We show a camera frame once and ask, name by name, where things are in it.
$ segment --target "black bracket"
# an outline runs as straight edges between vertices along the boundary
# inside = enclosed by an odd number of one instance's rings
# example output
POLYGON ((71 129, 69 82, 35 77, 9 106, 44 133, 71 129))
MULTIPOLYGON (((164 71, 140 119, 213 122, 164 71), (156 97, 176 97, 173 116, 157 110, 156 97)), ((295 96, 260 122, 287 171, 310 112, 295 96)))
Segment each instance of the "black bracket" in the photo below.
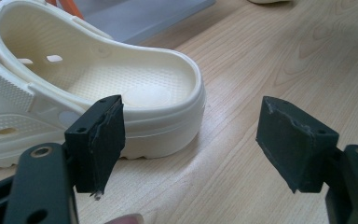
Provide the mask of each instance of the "black bracket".
POLYGON ((125 145, 120 96, 95 103, 66 132, 21 154, 14 177, 0 181, 0 223, 78 223, 75 194, 103 194, 125 145))
POLYGON ((264 97, 256 141, 295 192, 320 192, 330 223, 358 223, 358 146, 344 151, 338 133, 295 105, 264 97))

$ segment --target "gray object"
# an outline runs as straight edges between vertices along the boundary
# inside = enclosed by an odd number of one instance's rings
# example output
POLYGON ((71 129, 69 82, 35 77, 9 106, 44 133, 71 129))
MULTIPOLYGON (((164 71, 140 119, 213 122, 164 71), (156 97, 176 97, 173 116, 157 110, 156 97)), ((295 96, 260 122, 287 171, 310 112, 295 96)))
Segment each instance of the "gray object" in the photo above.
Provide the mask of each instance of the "gray object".
POLYGON ((215 0, 75 0, 85 20, 116 41, 139 43, 215 0))

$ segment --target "wood grain surface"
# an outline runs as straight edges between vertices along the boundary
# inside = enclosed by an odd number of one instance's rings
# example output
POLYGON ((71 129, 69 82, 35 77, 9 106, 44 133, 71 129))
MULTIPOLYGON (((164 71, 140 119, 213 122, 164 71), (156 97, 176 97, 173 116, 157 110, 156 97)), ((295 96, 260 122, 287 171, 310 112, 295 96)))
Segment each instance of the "wood grain surface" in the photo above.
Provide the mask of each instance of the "wood grain surface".
MULTIPOLYGON (((340 133, 339 148, 358 144, 358 0, 217 0, 142 45, 199 65, 208 98, 200 133, 167 158, 120 160, 100 201, 76 195, 81 223, 129 213, 145 223, 328 223, 327 187, 293 194, 255 132, 269 95, 340 133)), ((0 169, 0 179, 14 171, 0 169)))

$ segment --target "wooden table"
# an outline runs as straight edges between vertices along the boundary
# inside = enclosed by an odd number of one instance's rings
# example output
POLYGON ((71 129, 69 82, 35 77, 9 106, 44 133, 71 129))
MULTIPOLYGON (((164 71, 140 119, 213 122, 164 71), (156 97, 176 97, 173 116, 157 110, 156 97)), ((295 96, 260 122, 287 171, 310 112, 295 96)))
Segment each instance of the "wooden table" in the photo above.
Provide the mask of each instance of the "wooden table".
MULTIPOLYGON (((200 133, 156 160, 119 161, 82 223, 141 213, 145 223, 327 223, 324 195, 293 194, 255 141, 261 99, 279 97, 358 144, 358 0, 259 6, 218 0, 142 43, 199 65, 208 94, 200 133)), ((0 169, 0 179, 15 167, 0 169)))

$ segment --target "white clog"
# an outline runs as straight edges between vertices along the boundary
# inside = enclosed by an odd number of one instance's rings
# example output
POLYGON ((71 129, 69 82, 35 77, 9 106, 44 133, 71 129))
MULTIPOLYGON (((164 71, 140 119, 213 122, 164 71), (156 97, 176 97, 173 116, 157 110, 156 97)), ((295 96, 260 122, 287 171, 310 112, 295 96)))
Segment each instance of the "white clog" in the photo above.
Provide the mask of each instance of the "white clog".
POLYGON ((168 156, 200 129, 204 84, 184 54, 118 43, 45 1, 0 1, 0 166, 28 147, 63 142, 95 101, 115 94, 124 104, 122 157, 168 156))

